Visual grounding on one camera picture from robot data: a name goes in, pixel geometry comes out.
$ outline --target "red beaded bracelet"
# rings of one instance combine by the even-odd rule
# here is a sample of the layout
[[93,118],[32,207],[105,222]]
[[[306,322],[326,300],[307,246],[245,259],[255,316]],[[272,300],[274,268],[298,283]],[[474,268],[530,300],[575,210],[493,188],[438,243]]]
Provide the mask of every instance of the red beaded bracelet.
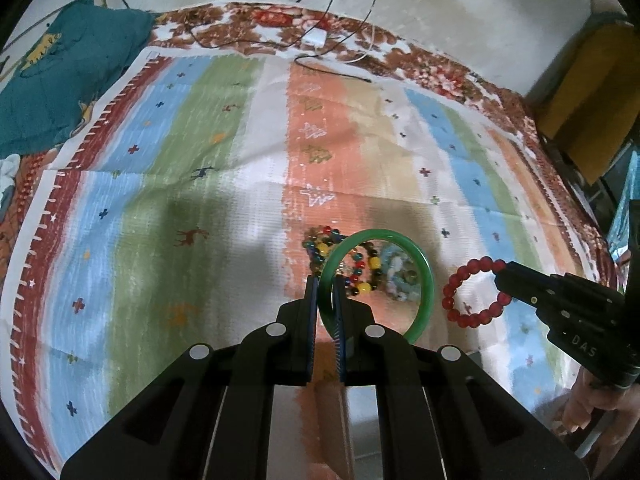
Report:
[[448,310],[447,319],[457,322],[460,328],[478,328],[481,324],[488,325],[494,317],[500,317],[504,311],[504,307],[511,303],[511,296],[504,292],[498,292],[498,297],[489,306],[479,314],[460,314],[460,311],[454,307],[453,297],[458,291],[458,287],[462,282],[468,280],[472,274],[493,271],[497,274],[506,267],[504,260],[493,261],[490,256],[483,256],[479,260],[475,258],[469,260],[466,265],[459,267],[455,274],[449,277],[449,283],[444,286],[442,293],[442,307]]

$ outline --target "striped cloth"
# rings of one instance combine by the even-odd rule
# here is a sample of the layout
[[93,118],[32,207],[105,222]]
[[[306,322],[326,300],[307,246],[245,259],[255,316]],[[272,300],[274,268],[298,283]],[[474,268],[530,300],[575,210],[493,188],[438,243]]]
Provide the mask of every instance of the striped cloth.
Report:
[[[302,297],[311,226],[401,232],[439,288],[485,254],[597,280],[533,157],[417,85],[275,56],[145,49],[42,175],[2,291],[2,402],[58,475],[189,345],[236,344]],[[478,312],[495,294],[489,275],[476,276],[456,307]],[[395,330],[415,314],[383,292],[367,301]],[[320,327],[316,378],[332,377],[329,341]],[[477,330],[436,306],[418,344],[444,343],[479,351],[537,414],[575,377],[524,304]],[[279,397],[293,404],[280,433],[295,479],[319,478],[312,390]]]

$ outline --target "green stripe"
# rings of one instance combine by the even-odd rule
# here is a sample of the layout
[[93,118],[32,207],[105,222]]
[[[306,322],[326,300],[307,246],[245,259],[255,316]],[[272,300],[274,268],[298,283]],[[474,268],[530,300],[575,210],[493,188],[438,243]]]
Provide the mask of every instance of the green stripe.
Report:
[[[196,168],[229,168],[261,66],[260,60],[240,56],[212,60],[178,110],[142,190],[124,211],[114,254],[111,415],[189,345],[218,339],[204,323],[216,317],[212,301],[225,301],[218,276],[228,257],[226,212],[235,172],[191,176]],[[225,137],[220,140],[219,134]],[[208,237],[196,234],[193,245],[174,245],[178,231],[196,227]]]
[[444,107],[444,110],[471,159],[480,165],[489,181],[489,187],[495,203],[503,214],[507,234],[511,239],[518,263],[532,269],[542,270],[538,253],[533,248],[529,233],[522,223],[521,213],[511,196],[509,188],[495,171],[494,165],[486,157],[486,149],[478,143],[476,135],[457,112],[447,107]]

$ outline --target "red cross print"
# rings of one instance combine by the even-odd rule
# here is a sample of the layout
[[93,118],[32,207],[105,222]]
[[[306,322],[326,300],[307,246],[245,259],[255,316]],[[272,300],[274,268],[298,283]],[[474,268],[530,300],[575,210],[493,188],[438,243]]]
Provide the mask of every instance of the red cross print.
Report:
[[84,301],[82,298],[78,298],[73,302],[72,307],[74,308],[74,314],[77,314],[81,310],[84,310]]

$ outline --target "teal pillow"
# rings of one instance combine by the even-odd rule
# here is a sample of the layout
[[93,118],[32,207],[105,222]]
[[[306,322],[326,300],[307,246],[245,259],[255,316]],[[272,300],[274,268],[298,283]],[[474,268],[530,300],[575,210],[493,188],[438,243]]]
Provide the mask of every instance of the teal pillow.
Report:
[[0,159],[67,140],[83,108],[116,82],[148,41],[154,15],[76,0],[18,64],[0,93]]

